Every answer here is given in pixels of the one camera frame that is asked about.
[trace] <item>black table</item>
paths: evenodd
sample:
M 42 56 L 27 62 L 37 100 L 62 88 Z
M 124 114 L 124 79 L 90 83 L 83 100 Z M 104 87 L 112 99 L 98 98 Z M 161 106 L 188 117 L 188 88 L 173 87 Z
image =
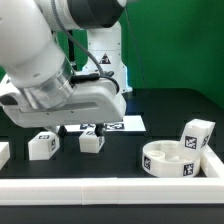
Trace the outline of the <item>black table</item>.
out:
M 29 161 L 28 142 L 42 129 L 23 129 L 0 112 L 0 141 L 11 158 L 0 178 L 153 178 L 141 166 L 142 147 L 155 140 L 180 140 L 194 118 L 216 122 L 209 145 L 224 160 L 224 110 L 190 89 L 134 90 L 124 94 L 127 115 L 141 115 L 146 132 L 106 132 L 99 154 L 82 154 L 80 133 L 69 133 L 50 161 Z M 223 223 L 224 205 L 107 205 L 0 207 L 1 223 Z

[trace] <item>green backdrop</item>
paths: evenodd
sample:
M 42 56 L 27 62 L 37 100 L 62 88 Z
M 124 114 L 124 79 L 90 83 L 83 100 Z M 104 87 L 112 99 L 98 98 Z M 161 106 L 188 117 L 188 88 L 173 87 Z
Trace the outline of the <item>green backdrop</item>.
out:
M 192 88 L 224 108 L 224 1 L 139 0 L 128 6 L 146 85 L 125 13 L 123 62 L 134 88 Z M 86 44 L 86 32 L 74 36 Z M 67 41 L 59 35 L 67 52 Z M 76 50 L 79 67 L 86 57 Z

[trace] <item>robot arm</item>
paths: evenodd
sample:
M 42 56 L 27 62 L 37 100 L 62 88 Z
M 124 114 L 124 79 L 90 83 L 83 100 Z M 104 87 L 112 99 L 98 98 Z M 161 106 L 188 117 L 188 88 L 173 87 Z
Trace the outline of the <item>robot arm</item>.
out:
M 77 29 L 112 26 L 126 0 L 55 3 L 66 29 Z M 0 1 L 0 65 L 7 72 L 0 86 L 4 111 L 22 127 L 121 120 L 126 104 L 111 81 L 71 83 L 74 71 L 52 38 L 51 30 L 58 30 L 53 14 L 46 0 Z

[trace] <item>black label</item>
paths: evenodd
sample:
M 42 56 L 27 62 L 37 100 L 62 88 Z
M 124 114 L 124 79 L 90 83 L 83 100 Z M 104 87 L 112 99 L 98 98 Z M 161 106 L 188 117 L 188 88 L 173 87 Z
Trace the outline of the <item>black label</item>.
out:
M 144 156 L 144 167 L 148 170 L 150 170 L 151 167 L 151 160 L 146 156 Z
M 56 141 L 55 139 L 51 142 L 51 149 L 52 151 L 56 148 Z
M 80 130 L 86 130 L 87 128 L 94 128 L 95 126 L 93 124 L 81 124 Z
M 205 137 L 205 139 L 203 140 L 201 148 L 204 147 L 205 145 L 207 145 L 208 139 L 209 139 L 209 135 L 207 137 Z
M 110 59 L 108 58 L 107 54 L 104 54 L 103 58 L 100 61 L 101 65 L 108 65 L 111 64 Z
M 93 135 L 96 135 L 96 134 L 95 134 L 95 132 L 94 132 L 94 131 L 87 131 L 87 132 L 86 132 L 86 135 L 93 136 Z
M 197 148 L 197 138 L 186 136 L 185 137 L 185 147 L 190 149 L 196 149 Z
M 103 138 L 99 137 L 99 147 L 102 145 L 102 143 L 103 143 Z
M 106 124 L 106 130 L 124 130 L 124 123 Z
M 187 165 L 184 165 L 184 173 L 183 175 L 184 176 L 189 176 L 189 175 L 192 175 L 194 173 L 194 164 L 187 164 Z
M 40 135 L 39 139 L 49 139 L 50 135 Z

